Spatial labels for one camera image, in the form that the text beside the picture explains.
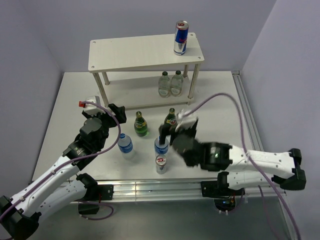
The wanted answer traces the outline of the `Pocari Sweat bottle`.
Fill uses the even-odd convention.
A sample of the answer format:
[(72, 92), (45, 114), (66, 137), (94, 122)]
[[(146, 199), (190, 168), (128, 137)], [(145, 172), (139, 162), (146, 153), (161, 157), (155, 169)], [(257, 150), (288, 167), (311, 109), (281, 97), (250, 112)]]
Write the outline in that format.
[(160, 136), (158, 136), (154, 141), (155, 156), (166, 155), (168, 150), (169, 150), (169, 141), (165, 139), (164, 144), (160, 144)]
[(122, 156), (125, 159), (129, 160), (134, 157), (135, 151), (134, 151), (133, 142), (132, 142), (132, 139), (128, 135), (121, 133), (120, 137), (118, 139), (117, 145), (118, 145), (118, 148), (119, 148)]

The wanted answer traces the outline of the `green Perrier bottle yellow label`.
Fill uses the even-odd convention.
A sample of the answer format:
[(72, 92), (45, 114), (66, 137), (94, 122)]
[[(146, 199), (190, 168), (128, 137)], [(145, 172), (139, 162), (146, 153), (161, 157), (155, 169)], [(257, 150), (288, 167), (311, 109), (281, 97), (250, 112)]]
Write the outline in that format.
[(135, 133), (139, 137), (144, 137), (148, 133), (148, 124), (147, 124), (146, 120), (143, 118), (141, 111), (137, 111), (135, 113), (135, 115), (136, 115), (136, 118), (135, 118), (135, 121), (134, 121)]

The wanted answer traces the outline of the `silver energy drink can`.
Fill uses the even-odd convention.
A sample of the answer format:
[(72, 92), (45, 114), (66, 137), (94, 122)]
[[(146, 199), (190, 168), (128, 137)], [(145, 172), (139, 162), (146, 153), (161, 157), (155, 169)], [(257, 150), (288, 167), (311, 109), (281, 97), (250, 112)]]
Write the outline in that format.
[(159, 154), (155, 158), (156, 172), (158, 174), (164, 174), (167, 170), (167, 158), (165, 155)]

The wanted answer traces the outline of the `Red Bull can blue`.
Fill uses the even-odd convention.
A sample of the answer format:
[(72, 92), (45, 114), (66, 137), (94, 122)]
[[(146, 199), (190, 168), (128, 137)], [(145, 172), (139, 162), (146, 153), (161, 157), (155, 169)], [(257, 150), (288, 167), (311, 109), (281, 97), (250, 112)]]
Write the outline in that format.
[(183, 55), (186, 52), (188, 32), (189, 24), (185, 20), (180, 20), (176, 23), (173, 47), (176, 55)]

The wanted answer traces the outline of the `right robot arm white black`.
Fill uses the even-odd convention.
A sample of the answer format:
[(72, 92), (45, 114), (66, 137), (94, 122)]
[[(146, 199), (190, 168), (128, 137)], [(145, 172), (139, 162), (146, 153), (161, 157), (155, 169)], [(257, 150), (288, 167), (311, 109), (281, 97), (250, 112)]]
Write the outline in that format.
[(159, 127), (159, 141), (167, 136), (173, 150), (188, 167), (216, 172), (216, 189), (222, 195), (242, 188), (277, 184), (283, 190), (301, 191), (307, 179), (301, 168), (298, 148), (285, 152), (246, 150), (221, 142), (199, 142), (196, 139), (198, 119)]

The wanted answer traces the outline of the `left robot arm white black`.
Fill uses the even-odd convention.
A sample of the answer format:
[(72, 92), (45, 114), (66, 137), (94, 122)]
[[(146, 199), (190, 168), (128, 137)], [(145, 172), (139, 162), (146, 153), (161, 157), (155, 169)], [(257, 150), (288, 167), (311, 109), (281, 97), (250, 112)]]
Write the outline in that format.
[(110, 128), (120, 128), (127, 121), (125, 107), (111, 103), (104, 108), (97, 103), (81, 101), (79, 106), (92, 105), (98, 111), (88, 114), (83, 111), (86, 121), (62, 156), (37, 180), (12, 197), (0, 198), (0, 224), (12, 240), (26, 240), (39, 227), (40, 208), (50, 195), (67, 179), (76, 175), (89, 165), (104, 149)]

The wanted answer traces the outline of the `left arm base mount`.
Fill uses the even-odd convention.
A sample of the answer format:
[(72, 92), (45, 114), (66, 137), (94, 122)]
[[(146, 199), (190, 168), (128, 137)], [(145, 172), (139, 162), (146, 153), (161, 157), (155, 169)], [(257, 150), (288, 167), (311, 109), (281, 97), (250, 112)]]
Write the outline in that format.
[[(113, 198), (114, 186), (112, 184), (97, 184), (89, 186), (82, 201), (87, 202), (99, 202), (110, 201)], [(100, 210), (100, 206), (89, 204), (89, 203), (79, 203), (78, 213), (80, 215), (95, 215)]]

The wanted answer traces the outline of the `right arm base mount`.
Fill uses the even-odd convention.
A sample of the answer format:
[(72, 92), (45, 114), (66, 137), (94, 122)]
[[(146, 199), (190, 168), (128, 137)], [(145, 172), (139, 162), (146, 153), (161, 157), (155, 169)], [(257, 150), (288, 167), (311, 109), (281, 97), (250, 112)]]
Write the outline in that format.
[(201, 194), (203, 198), (213, 199), (214, 206), (219, 214), (228, 215), (234, 211), (243, 201), (245, 189), (233, 190), (218, 187), (218, 182), (214, 181), (201, 181)]

